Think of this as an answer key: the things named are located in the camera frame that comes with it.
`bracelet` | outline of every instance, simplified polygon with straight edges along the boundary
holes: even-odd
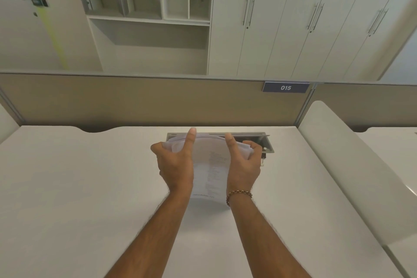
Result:
[[[227,203],[227,205],[229,207],[230,207],[230,205],[229,205],[230,196],[231,195],[234,195],[235,193],[244,193],[245,195],[248,195],[248,196],[250,196],[252,198],[252,194],[251,194],[250,191],[246,191],[246,190],[233,190],[233,191],[229,192],[229,194],[227,195],[227,198],[226,198],[226,203]]]

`door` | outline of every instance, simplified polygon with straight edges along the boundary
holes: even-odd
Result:
[[[263,78],[286,0],[251,0],[238,76]]]
[[[320,1],[286,1],[266,70],[266,78],[291,78]]]
[[[321,0],[291,79],[313,81],[355,0]]]
[[[0,69],[62,69],[31,0],[0,0]]]
[[[388,0],[356,0],[331,48],[318,80],[341,81]]]
[[[377,80],[369,74],[415,9],[417,0],[389,0],[347,70],[344,80]]]
[[[250,0],[213,0],[208,75],[236,76]]]

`paper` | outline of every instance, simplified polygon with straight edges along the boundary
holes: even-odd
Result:
[[[173,152],[182,150],[184,136],[177,136],[164,143],[164,148]],[[248,144],[237,142],[245,159],[253,153]],[[198,133],[193,146],[194,184],[191,198],[203,198],[226,204],[227,175],[230,153],[222,137]]]

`beige partition panel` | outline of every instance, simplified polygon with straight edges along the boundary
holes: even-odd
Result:
[[[29,125],[294,125],[305,94],[262,92],[263,81],[0,74]]]
[[[353,128],[417,126],[417,86],[318,84],[301,119],[317,100]]]

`yellow stripe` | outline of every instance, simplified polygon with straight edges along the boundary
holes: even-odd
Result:
[[[36,9],[36,12],[40,18],[40,20],[42,21],[42,23],[44,24],[45,28],[46,28],[46,32],[49,35],[49,38],[52,42],[52,46],[54,47],[56,53],[58,54],[58,59],[62,65],[62,67],[64,69],[69,70],[70,67],[68,66],[66,57],[65,57],[65,52],[62,49],[60,43],[58,42],[58,38],[55,35],[55,31],[54,28],[52,27],[52,25],[49,23],[49,19],[48,19],[48,14],[46,12],[46,9],[39,7]]]

